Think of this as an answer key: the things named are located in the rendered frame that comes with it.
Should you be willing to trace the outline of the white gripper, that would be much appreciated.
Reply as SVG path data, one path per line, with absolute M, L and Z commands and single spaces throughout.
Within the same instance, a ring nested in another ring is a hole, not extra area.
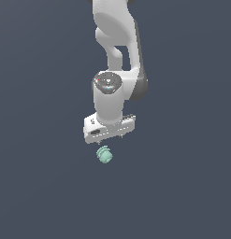
M 87 144 L 101 144 L 102 140 L 119 136 L 123 136 L 135 129 L 136 116 L 133 114 L 123 116 L 120 122 L 114 125 L 103 125 L 96 119 L 96 114 L 84 119 L 83 133 Z

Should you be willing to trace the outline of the small mint green object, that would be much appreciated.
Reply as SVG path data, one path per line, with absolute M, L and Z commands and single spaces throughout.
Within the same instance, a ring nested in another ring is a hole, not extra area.
M 102 163 L 108 163 L 113 158 L 113 155 L 111 154 L 110 149 L 107 146 L 99 148 L 96 151 L 96 156 Z

